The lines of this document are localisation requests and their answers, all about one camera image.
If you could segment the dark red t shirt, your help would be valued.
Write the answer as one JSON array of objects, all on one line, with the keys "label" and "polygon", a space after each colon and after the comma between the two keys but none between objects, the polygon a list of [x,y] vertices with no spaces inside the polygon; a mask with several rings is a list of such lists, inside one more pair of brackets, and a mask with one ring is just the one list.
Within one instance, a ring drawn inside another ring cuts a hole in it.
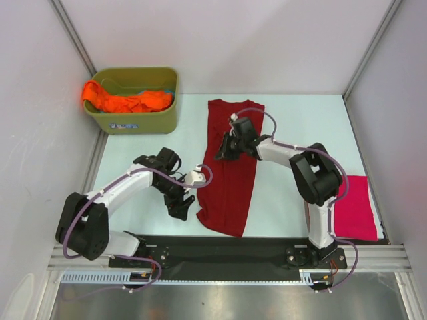
[{"label": "dark red t shirt", "polygon": [[245,154],[237,161],[215,160],[224,133],[230,130],[228,118],[231,114],[249,108],[244,112],[259,133],[264,121],[264,106],[250,100],[226,102],[214,99],[208,102],[207,148],[203,163],[213,172],[212,182],[197,190],[201,209],[199,221],[208,229],[241,237],[248,218],[257,160]]}]

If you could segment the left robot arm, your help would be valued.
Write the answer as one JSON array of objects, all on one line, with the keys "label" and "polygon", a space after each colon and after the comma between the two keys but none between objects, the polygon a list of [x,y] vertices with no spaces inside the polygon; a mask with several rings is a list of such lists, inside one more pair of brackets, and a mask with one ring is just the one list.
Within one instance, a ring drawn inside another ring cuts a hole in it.
[{"label": "left robot arm", "polygon": [[106,186],[86,194],[70,194],[55,234],[64,257],[93,261],[102,255],[124,256],[135,267],[143,265],[147,249],[141,246],[142,238],[129,231],[112,231],[109,220],[124,203],[151,187],[163,195],[170,216],[186,220],[195,200],[188,192],[205,178],[198,169],[176,178],[180,167],[178,154],[164,147],[156,155],[136,158],[124,174]]}]

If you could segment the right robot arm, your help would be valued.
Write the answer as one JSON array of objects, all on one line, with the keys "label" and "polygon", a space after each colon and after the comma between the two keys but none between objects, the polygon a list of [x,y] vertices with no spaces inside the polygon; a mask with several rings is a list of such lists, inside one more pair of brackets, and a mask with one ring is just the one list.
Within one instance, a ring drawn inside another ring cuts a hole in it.
[{"label": "right robot arm", "polygon": [[308,261],[324,267],[332,259],[334,243],[332,211],[343,183],[338,165],[321,143],[309,147],[286,145],[271,135],[259,135],[248,117],[233,114],[231,129],[224,133],[216,160],[235,161],[246,154],[258,161],[269,161],[292,171],[298,193],[308,205]]}]

